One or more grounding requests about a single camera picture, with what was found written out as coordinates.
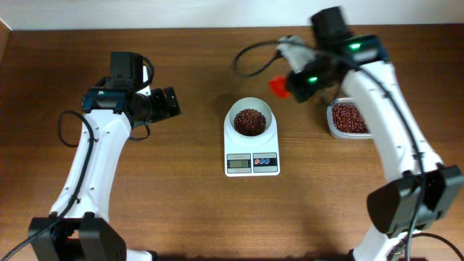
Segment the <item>white wall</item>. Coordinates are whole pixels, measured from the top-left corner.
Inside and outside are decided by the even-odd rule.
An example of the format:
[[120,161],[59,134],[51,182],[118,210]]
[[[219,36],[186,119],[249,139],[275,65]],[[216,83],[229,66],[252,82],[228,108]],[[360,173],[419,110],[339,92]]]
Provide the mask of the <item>white wall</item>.
[[352,25],[464,22],[464,0],[0,0],[0,18],[13,30],[286,26],[338,5]]

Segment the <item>red object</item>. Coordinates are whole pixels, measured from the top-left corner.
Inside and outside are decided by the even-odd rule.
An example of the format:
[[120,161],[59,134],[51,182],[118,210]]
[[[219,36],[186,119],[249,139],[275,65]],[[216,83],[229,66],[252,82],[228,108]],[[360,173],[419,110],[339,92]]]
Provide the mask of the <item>red object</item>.
[[277,97],[285,99],[290,96],[290,92],[285,89],[286,82],[285,76],[275,76],[270,80],[269,88]]

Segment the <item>green indicator light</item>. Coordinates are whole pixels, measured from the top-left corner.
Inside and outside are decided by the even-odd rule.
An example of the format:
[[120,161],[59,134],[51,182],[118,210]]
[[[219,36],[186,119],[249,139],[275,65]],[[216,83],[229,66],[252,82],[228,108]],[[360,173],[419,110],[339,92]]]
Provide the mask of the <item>green indicator light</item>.
[[315,83],[318,81],[318,78],[317,77],[311,77],[309,79],[307,79],[308,83]]
[[351,50],[355,51],[361,47],[361,43],[353,43],[353,44],[350,44],[349,47],[351,48]]

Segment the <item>clear container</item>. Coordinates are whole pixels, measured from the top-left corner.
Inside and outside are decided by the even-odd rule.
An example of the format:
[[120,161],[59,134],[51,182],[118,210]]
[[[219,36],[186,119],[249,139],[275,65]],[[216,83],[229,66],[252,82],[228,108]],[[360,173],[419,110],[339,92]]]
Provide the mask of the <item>clear container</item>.
[[331,134],[334,138],[342,139],[361,139],[361,138],[373,138],[371,133],[345,133],[338,130],[334,125],[334,117],[332,116],[332,108],[337,104],[349,104],[356,107],[356,104],[352,98],[338,98],[334,99],[327,108],[327,122],[328,127],[331,130]]

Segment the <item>wood grain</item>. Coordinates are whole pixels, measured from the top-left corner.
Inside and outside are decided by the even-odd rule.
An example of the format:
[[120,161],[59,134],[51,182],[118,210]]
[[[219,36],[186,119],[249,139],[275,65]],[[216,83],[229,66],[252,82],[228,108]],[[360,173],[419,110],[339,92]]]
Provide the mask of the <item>wood grain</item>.
[[1,61],[3,60],[3,53],[7,48],[9,33],[10,29],[0,20],[0,67]]
[[[463,168],[464,26],[357,26],[378,34],[422,131],[448,164]],[[75,151],[57,138],[57,117],[109,72],[111,51],[134,51],[156,67],[153,87],[174,86],[183,114],[128,142],[110,199],[112,227],[133,249],[187,257],[284,258],[346,253],[370,226],[366,196],[385,184],[372,141],[336,140],[324,108],[280,100],[267,82],[276,62],[250,79],[230,64],[243,47],[308,28],[14,31],[0,70],[0,254],[22,241],[32,217],[47,216]],[[244,70],[272,49],[245,57]],[[266,101],[278,122],[281,174],[227,178],[223,120],[240,98]],[[65,134],[77,141],[80,123]],[[430,232],[464,249],[464,194]],[[432,239],[413,254],[457,260]],[[14,260],[34,260],[30,247]]]

